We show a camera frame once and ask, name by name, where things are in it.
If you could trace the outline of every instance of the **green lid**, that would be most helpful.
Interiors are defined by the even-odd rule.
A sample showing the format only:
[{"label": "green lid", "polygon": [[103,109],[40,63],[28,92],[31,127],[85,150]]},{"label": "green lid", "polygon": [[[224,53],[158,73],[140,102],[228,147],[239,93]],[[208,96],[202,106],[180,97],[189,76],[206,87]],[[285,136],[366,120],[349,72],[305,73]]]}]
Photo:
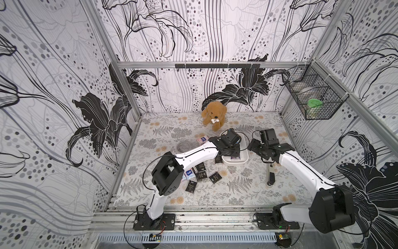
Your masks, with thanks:
[{"label": "green lid", "polygon": [[321,105],[323,105],[323,102],[322,101],[320,101],[320,100],[317,100],[316,98],[312,98],[312,99],[310,99],[309,101],[308,101],[308,104],[307,104],[309,107],[315,107],[315,106],[321,106]]}]

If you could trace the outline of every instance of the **black mounting plate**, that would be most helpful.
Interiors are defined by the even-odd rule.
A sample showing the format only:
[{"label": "black mounting plate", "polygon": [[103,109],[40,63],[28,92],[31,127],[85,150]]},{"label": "black mounting plate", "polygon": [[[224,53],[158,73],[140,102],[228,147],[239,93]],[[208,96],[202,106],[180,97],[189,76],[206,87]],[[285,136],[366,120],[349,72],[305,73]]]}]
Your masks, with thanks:
[{"label": "black mounting plate", "polygon": [[[137,223],[134,222],[134,225],[133,225],[133,229],[135,231],[150,230],[144,225],[144,215],[143,214],[137,214],[135,216],[135,220],[137,221]],[[175,214],[163,214],[162,219],[160,221],[162,223],[162,227],[163,227],[164,223],[162,221],[164,221],[166,223],[166,227],[164,228],[164,231],[174,230],[176,215]]]},{"label": "black mounting plate", "polygon": [[258,228],[260,230],[269,229],[286,229],[289,225],[290,229],[300,229],[300,225],[297,222],[284,222],[286,225],[278,227],[273,224],[272,213],[255,213]]}]

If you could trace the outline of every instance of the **small box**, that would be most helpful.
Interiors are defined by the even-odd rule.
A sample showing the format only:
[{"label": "small box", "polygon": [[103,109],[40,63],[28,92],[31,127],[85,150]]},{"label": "small box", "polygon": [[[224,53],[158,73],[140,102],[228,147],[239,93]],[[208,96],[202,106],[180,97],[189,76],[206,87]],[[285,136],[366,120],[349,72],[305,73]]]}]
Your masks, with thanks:
[{"label": "small box", "polygon": [[216,158],[214,158],[214,163],[215,163],[215,164],[222,164],[222,158],[221,158],[221,156],[217,156]]},{"label": "small box", "polygon": [[206,179],[206,178],[207,178],[206,171],[201,171],[201,172],[196,173],[196,180],[197,181],[200,181],[200,180],[203,180],[203,179]]},{"label": "small box", "polygon": [[213,175],[211,175],[210,180],[213,184],[215,184],[216,182],[218,182],[219,180],[222,179],[222,177],[220,176],[220,174],[218,172],[214,173]]},{"label": "small box", "polygon": [[195,177],[195,176],[196,176],[196,175],[195,175],[195,169],[194,169],[194,168],[191,168],[191,169],[187,170],[187,171],[185,172],[185,176],[187,177],[187,180],[189,180],[189,179]]},{"label": "small box", "polygon": [[202,145],[202,144],[206,143],[208,140],[209,140],[208,136],[204,136],[204,137],[201,137],[201,138],[197,139],[199,145]]},{"label": "small box", "polygon": [[206,170],[205,164],[204,164],[204,163],[200,163],[200,164],[196,165],[195,168],[196,168],[196,170],[197,170],[198,172],[201,172],[201,171],[205,171],[205,170]]},{"label": "small box", "polygon": [[193,194],[195,192],[196,184],[197,184],[197,182],[189,180],[188,186],[185,189],[185,191]]}]

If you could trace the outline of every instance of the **black bracket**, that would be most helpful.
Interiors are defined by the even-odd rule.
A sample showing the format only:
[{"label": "black bracket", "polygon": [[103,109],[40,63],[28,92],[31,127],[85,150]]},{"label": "black bracket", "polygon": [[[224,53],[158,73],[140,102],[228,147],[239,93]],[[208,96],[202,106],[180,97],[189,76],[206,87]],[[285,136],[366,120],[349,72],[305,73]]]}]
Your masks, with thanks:
[{"label": "black bracket", "polygon": [[270,230],[270,229],[286,229],[290,226],[290,229],[300,229],[300,225],[297,222],[279,222],[278,225],[273,221],[272,213],[255,213],[256,222],[258,229],[260,230]]},{"label": "black bracket", "polygon": [[166,227],[164,228],[164,231],[171,231],[174,230],[174,224],[176,222],[176,215],[175,214],[163,214],[161,216],[160,222],[156,227],[151,226],[151,221],[148,220],[148,218],[145,217],[144,214],[137,214],[135,216],[135,221],[133,225],[133,229],[135,231],[145,231],[145,230],[159,230],[160,232],[160,227],[162,227],[166,224]]}]

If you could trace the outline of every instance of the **metal vent grate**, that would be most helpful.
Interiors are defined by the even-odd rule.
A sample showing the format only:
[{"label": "metal vent grate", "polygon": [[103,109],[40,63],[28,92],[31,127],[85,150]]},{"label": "metal vent grate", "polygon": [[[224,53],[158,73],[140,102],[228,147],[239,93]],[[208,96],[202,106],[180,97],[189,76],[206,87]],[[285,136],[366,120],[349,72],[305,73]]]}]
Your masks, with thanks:
[{"label": "metal vent grate", "polygon": [[[149,241],[149,233],[126,234],[129,242],[158,243]],[[124,242],[123,233],[102,233],[100,242]],[[273,232],[242,233],[163,233],[161,243],[273,243],[276,236]]]}]

